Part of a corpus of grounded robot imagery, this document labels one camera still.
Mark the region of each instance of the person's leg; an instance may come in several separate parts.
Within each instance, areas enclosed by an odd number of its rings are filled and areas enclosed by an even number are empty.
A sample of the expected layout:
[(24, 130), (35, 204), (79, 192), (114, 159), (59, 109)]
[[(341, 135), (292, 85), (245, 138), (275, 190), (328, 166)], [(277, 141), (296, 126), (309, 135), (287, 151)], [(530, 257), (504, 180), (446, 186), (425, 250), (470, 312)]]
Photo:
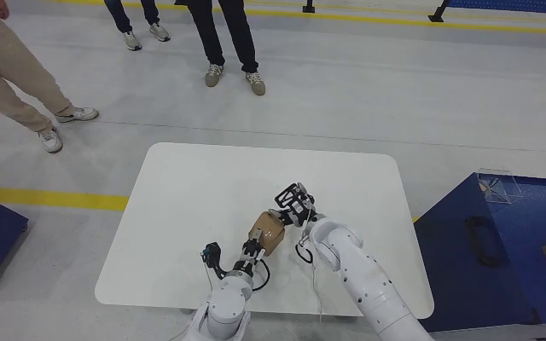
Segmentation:
[(255, 73), (258, 70), (256, 51), (242, 0), (219, 0), (229, 34), (235, 46), (237, 57), (242, 63), (242, 71)]
[(188, 9), (194, 17), (206, 58), (211, 64), (222, 66), (225, 59), (212, 18), (212, 0), (189, 0)]
[(121, 0), (104, 0), (104, 3), (110, 11), (118, 30), (122, 33), (131, 32), (133, 28), (131, 27), (131, 22), (129, 21), (127, 14), (125, 14)]
[(51, 120), (23, 102), (3, 78), (0, 78), (0, 113), (37, 133), (51, 131)]
[(160, 22), (160, 12), (155, 6), (155, 0), (140, 0), (140, 3), (144, 9), (144, 18), (146, 18), (149, 25)]
[(75, 112), (53, 76), (1, 20), (0, 46), (0, 75), (4, 79), (38, 98), (55, 115), (70, 116)]

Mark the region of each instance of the blue table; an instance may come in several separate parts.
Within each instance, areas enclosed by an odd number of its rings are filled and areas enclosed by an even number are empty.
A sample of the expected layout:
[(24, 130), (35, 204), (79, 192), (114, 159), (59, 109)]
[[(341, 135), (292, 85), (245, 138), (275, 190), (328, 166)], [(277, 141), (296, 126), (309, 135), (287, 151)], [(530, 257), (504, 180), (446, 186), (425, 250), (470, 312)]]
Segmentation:
[(429, 332), (546, 321), (546, 180), (485, 200), (473, 173), (415, 223), (433, 292)]
[(0, 263), (27, 224), (27, 218), (0, 205)]

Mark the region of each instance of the small brown box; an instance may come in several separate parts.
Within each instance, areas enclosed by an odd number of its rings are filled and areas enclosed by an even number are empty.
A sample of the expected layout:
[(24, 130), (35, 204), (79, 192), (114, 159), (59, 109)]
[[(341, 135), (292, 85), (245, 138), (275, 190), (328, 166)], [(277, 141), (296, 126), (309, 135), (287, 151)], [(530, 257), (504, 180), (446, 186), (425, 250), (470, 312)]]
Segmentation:
[(284, 239), (284, 224), (268, 212), (262, 212), (253, 228), (248, 233), (250, 238), (256, 229), (262, 230), (259, 242), (265, 249), (265, 256), (269, 256), (276, 246)]

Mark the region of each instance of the concrete floor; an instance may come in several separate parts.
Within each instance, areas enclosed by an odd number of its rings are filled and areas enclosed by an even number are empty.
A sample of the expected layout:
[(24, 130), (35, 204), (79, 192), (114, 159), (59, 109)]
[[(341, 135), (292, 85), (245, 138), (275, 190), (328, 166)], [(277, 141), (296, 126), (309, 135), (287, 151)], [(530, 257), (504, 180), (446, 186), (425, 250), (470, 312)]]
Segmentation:
[[(251, 17), (268, 91), (257, 97), (219, 17), (226, 73), (208, 89), (189, 13), (164, 11), (172, 40), (159, 43), (129, 9), (144, 45), (130, 52), (105, 9), (62, 6), (15, 5), (7, 23), (74, 104), (102, 115), (61, 126), (57, 155), (0, 117), (0, 188), (129, 195), (156, 142), (386, 153), (414, 216), (482, 167), (546, 176), (542, 35)], [(177, 310), (95, 300), (120, 212), (10, 207), (32, 224), (0, 270), (1, 340), (168, 341), (182, 330), (188, 317)], [(435, 338), (545, 336), (544, 326), (515, 326)], [(256, 314), (246, 340), (258, 339), (377, 338), (363, 319)]]

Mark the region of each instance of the white tabletop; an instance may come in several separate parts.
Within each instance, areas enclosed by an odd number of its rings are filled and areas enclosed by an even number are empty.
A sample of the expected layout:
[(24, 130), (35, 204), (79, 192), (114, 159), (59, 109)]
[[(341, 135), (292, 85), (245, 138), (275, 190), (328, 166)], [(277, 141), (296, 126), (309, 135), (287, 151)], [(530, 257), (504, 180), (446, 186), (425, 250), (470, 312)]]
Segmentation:
[[(302, 182), (317, 211), (351, 225), (417, 318), (433, 297), (398, 167), (386, 155), (158, 143), (152, 146), (96, 284), (104, 304), (196, 309), (210, 293), (199, 252), (217, 241), (231, 269), (247, 234), (273, 198)], [(318, 314), (312, 272), (294, 245), (301, 230), (265, 259), (270, 283), (250, 311)], [(338, 274), (316, 257), (323, 313), (361, 315)], [(213, 285), (218, 279), (211, 271)], [(255, 285), (261, 284), (255, 275)]]

